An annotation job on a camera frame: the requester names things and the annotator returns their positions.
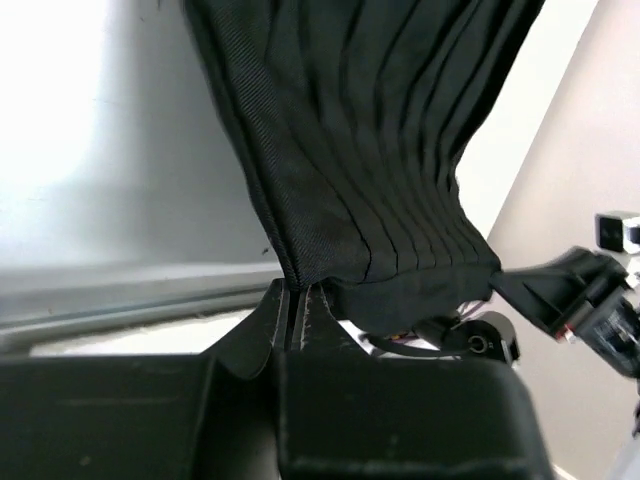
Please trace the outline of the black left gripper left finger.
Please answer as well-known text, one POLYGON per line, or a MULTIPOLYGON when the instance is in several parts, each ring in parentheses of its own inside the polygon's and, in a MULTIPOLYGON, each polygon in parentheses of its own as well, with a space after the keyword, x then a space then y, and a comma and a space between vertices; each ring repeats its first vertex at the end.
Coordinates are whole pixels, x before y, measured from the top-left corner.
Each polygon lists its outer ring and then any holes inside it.
POLYGON ((198 354, 1 358, 5 479, 275 479, 269 360, 290 295, 198 354))

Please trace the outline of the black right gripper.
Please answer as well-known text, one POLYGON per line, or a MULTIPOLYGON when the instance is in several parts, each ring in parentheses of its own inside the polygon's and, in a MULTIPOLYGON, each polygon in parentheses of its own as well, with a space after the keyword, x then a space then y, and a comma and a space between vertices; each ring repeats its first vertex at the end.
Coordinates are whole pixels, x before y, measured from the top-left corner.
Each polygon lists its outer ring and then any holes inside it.
POLYGON ((617 373, 639 376, 639 286, 632 261, 574 247, 542 265, 504 270, 492 289, 522 317, 559 341, 580 340, 617 373))

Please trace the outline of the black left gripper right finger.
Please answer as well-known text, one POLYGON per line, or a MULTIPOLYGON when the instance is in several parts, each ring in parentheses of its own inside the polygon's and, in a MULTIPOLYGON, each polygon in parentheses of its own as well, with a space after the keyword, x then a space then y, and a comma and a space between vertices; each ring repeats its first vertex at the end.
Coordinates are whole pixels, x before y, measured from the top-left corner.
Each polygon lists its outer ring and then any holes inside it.
POLYGON ((485 359, 381 359, 300 295, 277 356, 277 453, 285 479, 550 479, 528 390, 485 359))

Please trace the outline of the black pleated skirt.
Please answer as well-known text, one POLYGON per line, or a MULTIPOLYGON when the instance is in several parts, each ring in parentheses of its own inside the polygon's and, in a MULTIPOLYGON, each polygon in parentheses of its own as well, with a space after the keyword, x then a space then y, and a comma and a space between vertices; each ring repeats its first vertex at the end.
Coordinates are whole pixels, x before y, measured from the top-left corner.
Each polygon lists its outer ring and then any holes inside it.
POLYGON ((288 287, 388 335, 491 297, 456 170, 539 1, 187 1, 288 287))

